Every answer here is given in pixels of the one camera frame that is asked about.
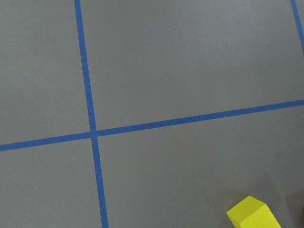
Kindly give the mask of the yellow wooden block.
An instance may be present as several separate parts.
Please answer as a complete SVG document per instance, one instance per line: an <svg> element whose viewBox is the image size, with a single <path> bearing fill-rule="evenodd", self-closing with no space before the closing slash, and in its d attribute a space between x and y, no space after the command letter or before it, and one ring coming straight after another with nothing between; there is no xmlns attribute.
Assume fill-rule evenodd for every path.
<svg viewBox="0 0 304 228"><path fill-rule="evenodd" d="M226 214L236 228L281 228L270 208L251 196L241 200Z"/></svg>

